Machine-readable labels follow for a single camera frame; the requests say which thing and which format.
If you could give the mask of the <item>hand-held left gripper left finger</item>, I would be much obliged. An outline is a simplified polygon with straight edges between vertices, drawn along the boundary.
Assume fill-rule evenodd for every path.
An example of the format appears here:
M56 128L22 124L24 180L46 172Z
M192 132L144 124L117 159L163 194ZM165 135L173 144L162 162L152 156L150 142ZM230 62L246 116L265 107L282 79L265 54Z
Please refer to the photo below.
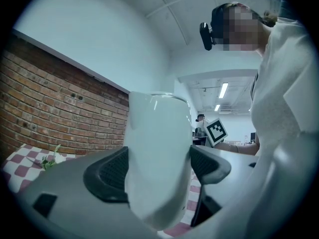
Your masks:
M48 239L160 239L130 209L128 148L70 159L42 172L19 203Z

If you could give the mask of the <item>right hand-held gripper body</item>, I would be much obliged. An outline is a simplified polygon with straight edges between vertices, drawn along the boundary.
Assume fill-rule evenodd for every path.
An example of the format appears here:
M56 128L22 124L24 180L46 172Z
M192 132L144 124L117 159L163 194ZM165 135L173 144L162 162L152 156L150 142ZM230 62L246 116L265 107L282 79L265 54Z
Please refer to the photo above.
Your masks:
M212 147L224 140L228 133L220 118L204 124L204 130Z

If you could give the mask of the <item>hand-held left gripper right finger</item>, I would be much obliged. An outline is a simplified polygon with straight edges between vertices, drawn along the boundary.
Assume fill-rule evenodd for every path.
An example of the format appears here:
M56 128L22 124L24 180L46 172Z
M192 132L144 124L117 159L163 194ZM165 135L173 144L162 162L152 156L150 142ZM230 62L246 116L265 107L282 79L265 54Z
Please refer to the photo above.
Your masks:
M192 145L189 154L191 167L200 182L199 199L190 225L196 227L239 192L259 157L201 145Z

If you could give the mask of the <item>white electric kettle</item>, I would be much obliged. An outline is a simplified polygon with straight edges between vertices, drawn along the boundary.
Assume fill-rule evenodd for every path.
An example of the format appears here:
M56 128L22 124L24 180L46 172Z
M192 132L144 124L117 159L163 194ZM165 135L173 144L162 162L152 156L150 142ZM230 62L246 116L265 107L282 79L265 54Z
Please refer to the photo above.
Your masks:
M172 228L185 214L191 145L191 110L184 98L165 92L129 93L125 192L132 212L153 230Z

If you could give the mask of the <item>person's right forearm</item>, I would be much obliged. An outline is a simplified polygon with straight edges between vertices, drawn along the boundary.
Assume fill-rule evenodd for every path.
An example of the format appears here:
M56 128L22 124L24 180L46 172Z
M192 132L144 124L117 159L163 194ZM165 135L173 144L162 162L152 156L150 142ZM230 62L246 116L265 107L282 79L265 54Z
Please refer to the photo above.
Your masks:
M233 145L225 142L220 142L214 146L214 148L234 153L253 155L255 156L259 150L259 144L249 144L245 146Z

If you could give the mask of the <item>white flower bouquet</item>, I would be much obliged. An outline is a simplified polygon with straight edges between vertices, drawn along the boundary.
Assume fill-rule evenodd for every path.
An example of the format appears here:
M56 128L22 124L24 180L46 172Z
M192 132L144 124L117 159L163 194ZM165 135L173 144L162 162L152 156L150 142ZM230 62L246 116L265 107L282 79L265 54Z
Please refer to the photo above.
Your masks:
M42 161L40 163L42 169L47 170L48 168L51 168L55 164L58 164L63 161L63 158L60 154L58 154L58 150L60 148L60 144L56 146L53 155L51 156L45 156L42 158Z

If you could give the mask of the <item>table with checkered cloth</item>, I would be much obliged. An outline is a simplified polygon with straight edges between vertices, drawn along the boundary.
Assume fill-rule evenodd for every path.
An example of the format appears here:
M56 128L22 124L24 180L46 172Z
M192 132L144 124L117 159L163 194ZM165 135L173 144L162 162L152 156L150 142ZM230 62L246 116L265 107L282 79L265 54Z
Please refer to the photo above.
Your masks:
M58 154L62 156L63 161L78 157L76 154ZM10 190L14 193L21 192L44 171L40 165L42 158L51 155L53 155L53 151L40 149L27 144L23 144L13 152L1 165L1 170L4 172L4 177ZM164 231L158 231L158 235L161 238L174 238L185 234L192 229L190 224L197 207L199 192L200 182L192 171L187 205L184 208L184 216L174 227Z

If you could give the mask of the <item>person's beige shirt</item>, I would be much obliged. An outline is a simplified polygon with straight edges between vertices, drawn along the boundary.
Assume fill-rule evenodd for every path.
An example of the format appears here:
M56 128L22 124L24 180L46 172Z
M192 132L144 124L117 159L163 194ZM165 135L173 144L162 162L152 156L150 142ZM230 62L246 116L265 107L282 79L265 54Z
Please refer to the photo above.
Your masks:
M239 192L184 239L267 239L281 235L317 173L317 126L307 134L291 102L309 105L307 73L317 74L319 57L308 31L294 16L280 14L272 28L251 89L251 120L259 159Z

